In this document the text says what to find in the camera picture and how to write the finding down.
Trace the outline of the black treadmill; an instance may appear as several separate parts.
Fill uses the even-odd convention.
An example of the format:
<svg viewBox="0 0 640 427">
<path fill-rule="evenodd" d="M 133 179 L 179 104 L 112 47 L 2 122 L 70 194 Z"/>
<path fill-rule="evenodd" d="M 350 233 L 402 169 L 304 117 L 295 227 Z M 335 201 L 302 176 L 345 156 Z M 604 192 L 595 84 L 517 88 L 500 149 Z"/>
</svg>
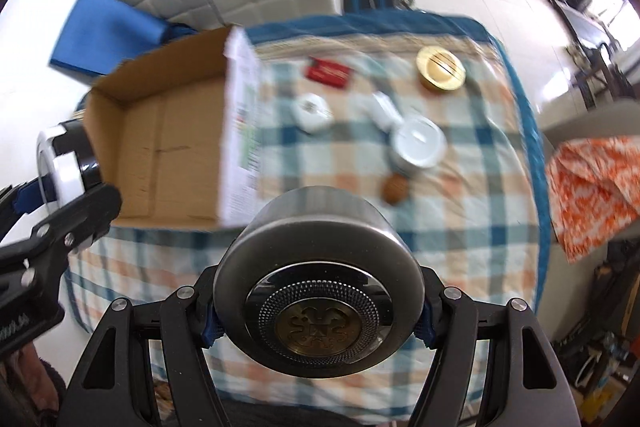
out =
<svg viewBox="0 0 640 427">
<path fill-rule="evenodd" d="M 565 48 L 576 72 L 577 88 L 587 110 L 595 109 L 607 95 L 639 101 L 639 41 L 624 50 L 600 20 L 579 13 L 568 4 L 547 0 L 570 38 Z"/>
</svg>

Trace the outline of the silver round tin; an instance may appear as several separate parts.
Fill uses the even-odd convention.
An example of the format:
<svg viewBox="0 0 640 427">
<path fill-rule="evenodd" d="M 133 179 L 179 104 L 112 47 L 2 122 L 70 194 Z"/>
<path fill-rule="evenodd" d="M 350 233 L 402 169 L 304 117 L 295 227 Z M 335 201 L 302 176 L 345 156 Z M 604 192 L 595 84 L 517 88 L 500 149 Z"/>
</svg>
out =
<svg viewBox="0 0 640 427">
<path fill-rule="evenodd" d="M 370 369 L 412 334 L 419 263 L 370 202 L 307 186 L 268 202 L 219 262 L 213 303 L 232 343 L 283 374 Z"/>
</svg>

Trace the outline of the grey chair under cloth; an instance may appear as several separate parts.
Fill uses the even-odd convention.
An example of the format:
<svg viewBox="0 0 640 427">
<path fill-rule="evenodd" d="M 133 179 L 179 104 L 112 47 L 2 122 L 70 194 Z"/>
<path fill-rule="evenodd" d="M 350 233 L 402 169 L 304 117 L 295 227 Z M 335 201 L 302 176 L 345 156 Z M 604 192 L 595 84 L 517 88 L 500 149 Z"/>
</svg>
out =
<svg viewBox="0 0 640 427">
<path fill-rule="evenodd" d="M 544 130 L 544 141 L 552 147 L 577 139 L 603 139 L 638 135 L 640 105 L 638 101 L 620 100 L 588 110 L 573 119 Z"/>
</svg>

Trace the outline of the red small box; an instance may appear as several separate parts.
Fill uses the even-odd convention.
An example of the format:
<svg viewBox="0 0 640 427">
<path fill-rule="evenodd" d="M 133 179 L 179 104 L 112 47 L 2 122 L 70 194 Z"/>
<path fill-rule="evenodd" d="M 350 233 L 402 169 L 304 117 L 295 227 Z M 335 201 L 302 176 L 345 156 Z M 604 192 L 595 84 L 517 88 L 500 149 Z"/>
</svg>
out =
<svg viewBox="0 0 640 427">
<path fill-rule="evenodd" d="M 345 89 L 352 77 L 352 69 L 334 61 L 311 57 L 305 77 L 323 86 Z"/>
</svg>

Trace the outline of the white black lid jar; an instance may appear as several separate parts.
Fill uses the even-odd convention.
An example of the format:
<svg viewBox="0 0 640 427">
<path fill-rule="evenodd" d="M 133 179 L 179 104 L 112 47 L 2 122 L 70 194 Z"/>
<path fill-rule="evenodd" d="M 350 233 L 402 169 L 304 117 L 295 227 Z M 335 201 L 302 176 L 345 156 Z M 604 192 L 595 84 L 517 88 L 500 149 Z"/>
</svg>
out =
<svg viewBox="0 0 640 427">
<path fill-rule="evenodd" d="M 39 190 L 48 213 L 102 183 L 99 161 L 78 119 L 43 131 L 37 141 Z"/>
</svg>

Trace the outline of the brown walnut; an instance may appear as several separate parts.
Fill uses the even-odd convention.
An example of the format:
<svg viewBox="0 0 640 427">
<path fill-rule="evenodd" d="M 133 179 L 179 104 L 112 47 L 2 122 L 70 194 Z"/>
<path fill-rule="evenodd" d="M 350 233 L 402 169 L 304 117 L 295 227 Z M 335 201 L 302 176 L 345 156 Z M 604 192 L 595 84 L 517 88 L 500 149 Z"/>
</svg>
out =
<svg viewBox="0 0 640 427">
<path fill-rule="evenodd" d="M 401 173 L 394 172 L 385 179 L 381 197 L 386 204 L 396 206 L 408 198 L 409 188 L 409 179 Z"/>
</svg>

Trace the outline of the black orange bag pile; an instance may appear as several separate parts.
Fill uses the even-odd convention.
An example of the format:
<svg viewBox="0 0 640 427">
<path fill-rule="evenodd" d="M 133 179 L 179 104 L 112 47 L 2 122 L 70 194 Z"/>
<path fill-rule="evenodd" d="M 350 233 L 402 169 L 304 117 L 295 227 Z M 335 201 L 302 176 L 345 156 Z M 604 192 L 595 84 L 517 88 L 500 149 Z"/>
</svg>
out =
<svg viewBox="0 0 640 427">
<path fill-rule="evenodd" d="M 580 423 L 604 426 L 631 387 L 612 386 L 615 372 L 639 362 L 638 239 L 608 243 L 593 271 L 584 313 L 552 347 L 570 390 L 578 394 Z"/>
</svg>

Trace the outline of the orange white cloth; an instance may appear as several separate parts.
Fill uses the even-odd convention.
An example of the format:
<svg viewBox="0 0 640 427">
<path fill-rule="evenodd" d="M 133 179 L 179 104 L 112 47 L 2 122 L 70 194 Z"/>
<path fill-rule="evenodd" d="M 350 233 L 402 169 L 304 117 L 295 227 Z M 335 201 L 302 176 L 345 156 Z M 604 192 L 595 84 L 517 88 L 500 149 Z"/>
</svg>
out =
<svg viewBox="0 0 640 427">
<path fill-rule="evenodd" d="M 546 177 L 553 231 L 570 263 L 639 219 L 637 135 L 565 141 Z"/>
</svg>

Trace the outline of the white rounded square case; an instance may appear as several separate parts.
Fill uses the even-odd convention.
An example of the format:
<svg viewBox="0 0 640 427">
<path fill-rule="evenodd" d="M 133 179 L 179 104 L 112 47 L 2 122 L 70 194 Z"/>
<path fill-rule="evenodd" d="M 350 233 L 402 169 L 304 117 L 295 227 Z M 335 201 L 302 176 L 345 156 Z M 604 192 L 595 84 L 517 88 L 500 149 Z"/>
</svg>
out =
<svg viewBox="0 0 640 427">
<path fill-rule="evenodd" d="M 307 134 L 326 131 L 334 123 L 328 102 L 314 93 L 299 95 L 293 102 L 292 114 L 296 126 Z"/>
</svg>

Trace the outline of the small white cylinder bottle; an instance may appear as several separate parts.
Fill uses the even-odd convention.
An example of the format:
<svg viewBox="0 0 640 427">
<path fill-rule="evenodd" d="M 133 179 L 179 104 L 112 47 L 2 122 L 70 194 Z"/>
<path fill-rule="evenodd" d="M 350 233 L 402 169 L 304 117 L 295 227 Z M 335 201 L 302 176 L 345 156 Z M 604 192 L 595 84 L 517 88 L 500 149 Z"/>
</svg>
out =
<svg viewBox="0 0 640 427">
<path fill-rule="evenodd" d="M 381 91 L 372 94 L 370 117 L 375 126 L 384 133 L 390 133 L 404 123 L 392 99 Z"/>
</svg>

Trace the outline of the blue folded mat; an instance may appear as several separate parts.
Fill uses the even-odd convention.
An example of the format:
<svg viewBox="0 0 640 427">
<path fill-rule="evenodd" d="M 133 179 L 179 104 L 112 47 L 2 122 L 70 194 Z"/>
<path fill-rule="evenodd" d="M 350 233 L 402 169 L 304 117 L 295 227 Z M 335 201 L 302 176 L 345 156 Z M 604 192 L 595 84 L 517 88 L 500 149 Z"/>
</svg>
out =
<svg viewBox="0 0 640 427">
<path fill-rule="evenodd" d="M 58 35 L 49 65 L 88 77 L 111 74 L 122 62 L 196 30 L 119 0 L 76 0 Z"/>
</svg>

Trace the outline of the cardboard box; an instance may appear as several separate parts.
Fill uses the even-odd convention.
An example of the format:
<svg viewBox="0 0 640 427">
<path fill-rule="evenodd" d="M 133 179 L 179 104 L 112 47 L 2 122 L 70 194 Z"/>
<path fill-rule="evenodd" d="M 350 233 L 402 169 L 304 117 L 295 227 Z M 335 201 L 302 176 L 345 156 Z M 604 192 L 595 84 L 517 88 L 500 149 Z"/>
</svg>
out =
<svg viewBox="0 0 640 427">
<path fill-rule="evenodd" d="M 82 123 L 119 228 L 214 231 L 258 210 L 262 65 L 244 28 L 200 32 L 122 63 L 90 90 Z"/>
</svg>

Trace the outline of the plaid tablecloth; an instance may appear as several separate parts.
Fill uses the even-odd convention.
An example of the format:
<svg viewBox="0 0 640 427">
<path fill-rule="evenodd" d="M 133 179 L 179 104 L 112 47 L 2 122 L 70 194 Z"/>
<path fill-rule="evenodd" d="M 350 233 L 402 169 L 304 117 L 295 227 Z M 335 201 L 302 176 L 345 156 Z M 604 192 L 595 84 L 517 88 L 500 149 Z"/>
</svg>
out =
<svg viewBox="0 0 640 427">
<path fill-rule="evenodd" d="M 390 221 L 421 265 L 471 297 L 535 306 L 548 265 L 549 210 L 540 135 L 524 89 L 499 41 L 464 16 L 386 10 L 310 16 L 247 28 L 262 59 L 257 187 L 264 205 L 303 186 L 344 188 Z M 441 46 L 465 70 L 452 92 L 428 90 L 416 68 L 424 46 Z M 346 89 L 306 78 L 311 57 L 352 70 Z M 370 112 L 384 92 L 404 118 L 431 119 L 446 136 L 444 157 L 409 173 L 392 159 L 390 134 Z M 295 124 L 294 100 L 324 98 L 328 130 Z M 89 334 L 117 297 L 146 303 L 195 282 L 220 260 L 236 230 L 112 229 L 65 274 L 70 314 Z M 411 336 L 386 361 L 341 378 L 285 376 L 252 361 L 228 338 L 205 352 L 224 399 L 326 410 L 365 424 L 408 419 L 433 352 Z"/>
</svg>

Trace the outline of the white round jar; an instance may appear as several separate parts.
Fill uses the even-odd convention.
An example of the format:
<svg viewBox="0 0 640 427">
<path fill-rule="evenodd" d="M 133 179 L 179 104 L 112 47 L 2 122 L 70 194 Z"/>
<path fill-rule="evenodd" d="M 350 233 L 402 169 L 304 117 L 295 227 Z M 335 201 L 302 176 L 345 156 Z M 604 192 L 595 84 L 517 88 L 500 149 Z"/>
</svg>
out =
<svg viewBox="0 0 640 427">
<path fill-rule="evenodd" d="M 435 167 L 446 150 L 442 129 L 423 116 L 407 117 L 390 132 L 390 160 L 397 171 L 407 176 Z"/>
</svg>

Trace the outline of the gold round tin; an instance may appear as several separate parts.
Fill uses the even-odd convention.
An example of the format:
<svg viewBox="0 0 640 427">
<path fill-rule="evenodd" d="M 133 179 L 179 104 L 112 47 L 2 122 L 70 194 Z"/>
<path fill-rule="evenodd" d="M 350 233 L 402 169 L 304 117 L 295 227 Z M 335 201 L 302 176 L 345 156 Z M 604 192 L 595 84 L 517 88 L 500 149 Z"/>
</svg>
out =
<svg viewBox="0 0 640 427">
<path fill-rule="evenodd" d="M 422 86 L 434 92 L 460 89 L 466 78 L 461 61 L 441 46 L 424 46 L 416 54 L 416 71 Z"/>
</svg>

